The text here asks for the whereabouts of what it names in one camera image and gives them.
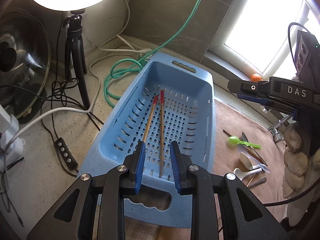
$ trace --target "white ceramic spoon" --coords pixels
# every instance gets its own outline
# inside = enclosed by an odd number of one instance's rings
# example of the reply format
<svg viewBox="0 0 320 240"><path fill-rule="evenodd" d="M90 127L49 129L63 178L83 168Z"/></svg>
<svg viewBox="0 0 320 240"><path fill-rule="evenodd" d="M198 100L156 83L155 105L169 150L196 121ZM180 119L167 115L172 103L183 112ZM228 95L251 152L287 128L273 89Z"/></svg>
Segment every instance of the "white ceramic spoon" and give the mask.
<svg viewBox="0 0 320 240"><path fill-rule="evenodd" d="M240 152L240 161L243 164L243 166L248 170L248 171L253 171L256 170L258 168L260 168L259 165L252 165L251 161L249 160L249 158L247 157L247 155L245 155L243 152Z"/></svg>
<svg viewBox="0 0 320 240"><path fill-rule="evenodd" d="M245 177L252 175L252 174L259 173L261 171L262 171L262 169L258 168L253 171L242 172L239 168L235 168L232 173L235 174L240 180L243 180Z"/></svg>

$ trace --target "orange fruit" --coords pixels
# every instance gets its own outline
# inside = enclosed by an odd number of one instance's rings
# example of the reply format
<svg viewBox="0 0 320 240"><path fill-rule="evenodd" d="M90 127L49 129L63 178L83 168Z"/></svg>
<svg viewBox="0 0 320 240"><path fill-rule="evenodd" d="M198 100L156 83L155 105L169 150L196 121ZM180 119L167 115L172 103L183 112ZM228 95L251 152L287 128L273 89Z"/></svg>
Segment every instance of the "orange fruit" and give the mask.
<svg viewBox="0 0 320 240"><path fill-rule="evenodd" d="M250 80L252 82L258 82L258 81L262 81L263 79L259 74L256 73L251 75Z"/></svg>

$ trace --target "pot lid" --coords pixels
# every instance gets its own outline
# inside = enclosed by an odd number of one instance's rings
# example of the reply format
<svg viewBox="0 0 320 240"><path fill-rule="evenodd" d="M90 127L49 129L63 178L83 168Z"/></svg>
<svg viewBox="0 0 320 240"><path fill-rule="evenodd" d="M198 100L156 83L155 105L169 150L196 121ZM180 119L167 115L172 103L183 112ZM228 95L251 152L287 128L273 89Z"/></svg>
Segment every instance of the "pot lid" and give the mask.
<svg viewBox="0 0 320 240"><path fill-rule="evenodd" d="M14 85L39 95L51 59L48 35L33 16L7 11L0 19L0 85ZM16 118L26 113L37 97L19 88L0 90L0 104Z"/></svg>

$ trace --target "window frame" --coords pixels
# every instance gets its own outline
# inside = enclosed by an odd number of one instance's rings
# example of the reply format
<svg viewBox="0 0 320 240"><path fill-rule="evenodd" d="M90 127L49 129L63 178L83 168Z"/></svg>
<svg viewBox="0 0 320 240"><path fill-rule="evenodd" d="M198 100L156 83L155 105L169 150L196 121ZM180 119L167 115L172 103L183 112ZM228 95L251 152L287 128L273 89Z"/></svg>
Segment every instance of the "window frame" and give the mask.
<svg viewBox="0 0 320 240"><path fill-rule="evenodd" d="M278 68L284 62L286 57L289 55L290 48L288 38L284 40L278 53L274 56L273 60L263 73L260 70L258 70L252 63L250 63L247 59L245 59L240 54L238 54L237 52L225 45L225 42L231 34L238 19L240 18L242 11L244 10L245 5L247 4L247 1L248 0L232 1L229 10L227 11L223 21L221 22L220 27L216 32L208 50L222 57L223 59L231 63L233 66L241 70L243 73L245 73L247 76L251 76L254 73L258 73L263 79L267 80L278 70ZM296 22L304 25L308 20L308 13L309 7L303 1ZM292 42L296 42L297 31L301 29L302 28L298 26L292 26L290 32L290 38Z"/></svg>

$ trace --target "wall tile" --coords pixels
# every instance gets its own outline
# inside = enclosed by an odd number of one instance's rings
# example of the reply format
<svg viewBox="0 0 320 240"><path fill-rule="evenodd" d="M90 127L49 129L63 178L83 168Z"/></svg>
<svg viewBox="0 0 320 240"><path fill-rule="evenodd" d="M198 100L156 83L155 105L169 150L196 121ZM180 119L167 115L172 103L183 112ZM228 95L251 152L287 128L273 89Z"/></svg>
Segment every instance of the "wall tile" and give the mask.
<svg viewBox="0 0 320 240"><path fill-rule="evenodd" d="M131 18L125 34L162 44L190 15L196 0L130 0ZM200 61L229 6L219 0L202 0L185 30L167 48Z"/></svg>

